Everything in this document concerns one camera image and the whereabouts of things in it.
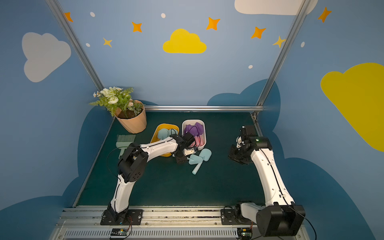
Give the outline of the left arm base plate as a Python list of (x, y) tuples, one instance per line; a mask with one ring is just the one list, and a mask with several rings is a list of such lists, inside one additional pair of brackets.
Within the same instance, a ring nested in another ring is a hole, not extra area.
[(143, 210), (126, 209), (116, 213), (113, 209), (107, 209), (102, 214), (101, 226), (138, 226), (141, 224)]

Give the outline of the white plastic storage box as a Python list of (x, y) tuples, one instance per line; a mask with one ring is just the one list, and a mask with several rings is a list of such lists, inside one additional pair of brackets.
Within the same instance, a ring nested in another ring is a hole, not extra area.
[(207, 143), (206, 128), (202, 120), (185, 120), (182, 124), (182, 136), (186, 133), (191, 133), (195, 139), (190, 148), (195, 147), (202, 150), (205, 147)]

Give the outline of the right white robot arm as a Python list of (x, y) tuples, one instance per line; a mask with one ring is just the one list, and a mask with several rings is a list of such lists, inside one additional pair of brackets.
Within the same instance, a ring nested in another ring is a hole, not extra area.
[(237, 207), (238, 220), (256, 223), (263, 237), (295, 236), (305, 210), (289, 194), (276, 165), (272, 145), (268, 138), (258, 136), (253, 126), (243, 126), (236, 144), (231, 146), (229, 159), (243, 164), (254, 164), (265, 196), (265, 204), (258, 206), (244, 202)]

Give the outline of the yellow plastic storage box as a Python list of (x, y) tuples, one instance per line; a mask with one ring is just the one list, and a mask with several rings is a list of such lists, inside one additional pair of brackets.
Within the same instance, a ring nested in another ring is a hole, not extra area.
[(172, 155), (171, 151), (174, 151), (176, 149), (177, 144), (173, 140), (173, 138), (170, 137), (170, 133), (169, 133), (169, 137), (164, 139), (164, 140), (159, 140), (157, 138), (158, 131), (160, 129), (168, 129), (168, 130), (176, 129), (178, 131), (178, 134), (180, 131), (179, 127), (176, 125), (160, 124), (156, 128), (155, 133), (152, 137), (152, 140), (149, 144), (149, 148), (148, 148), (149, 160), (156, 158), (156, 157), (159, 157), (159, 156), (170, 157)]

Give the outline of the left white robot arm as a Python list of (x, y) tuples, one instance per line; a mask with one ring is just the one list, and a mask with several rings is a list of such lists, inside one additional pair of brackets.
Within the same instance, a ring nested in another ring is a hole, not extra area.
[(117, 224), (123, 221), (129, 208), (133, 187), (143, 176), (150, 160), (171, 153), (176, 160), (184, 161), (187, 159), (185, 151), (191, 149), (194, 143), (195, 137), (191, 133), (186, 133), (183, 136), (173, 134), (164, 140), (150, 144), (130, 144), (119, 159), (117, 186), (105, 211), (105, 218), (111, 218), (111, 222)]

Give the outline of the purple square shovel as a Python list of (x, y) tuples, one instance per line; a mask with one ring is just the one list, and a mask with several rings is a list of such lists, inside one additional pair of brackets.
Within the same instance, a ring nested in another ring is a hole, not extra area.
[(202, 144), (201, 136), (195, 136), (195, 146), (200, 147)]
[(194, 125), (186, 125), (185, 128), (184, 128), (184, 134), (186, 133), (190, 133), (192, 134), (193, 136), (196, 135), (196, 128)]

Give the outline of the purple pointed shovel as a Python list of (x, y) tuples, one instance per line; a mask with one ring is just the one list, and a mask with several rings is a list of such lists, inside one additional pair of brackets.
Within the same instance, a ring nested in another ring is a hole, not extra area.
[(202, 139), (202, 144), (204, 144), (204, 138), (203, 138), (203, 134), (204, 134), (204, 126), (200, 123), (195, 123), (195, 128), (196, 128), (196, 135), (195, 136), (201, 136), (201, 139)]

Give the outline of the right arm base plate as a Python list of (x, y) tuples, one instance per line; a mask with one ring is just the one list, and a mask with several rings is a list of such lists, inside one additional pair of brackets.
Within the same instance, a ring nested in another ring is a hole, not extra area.
[(222, 225), (250, 226), (252, 224), (250, 220), (243, 218), (243, 216), (238, 214), (236, 210), (230, 208), (221, 209), (220, 217)]

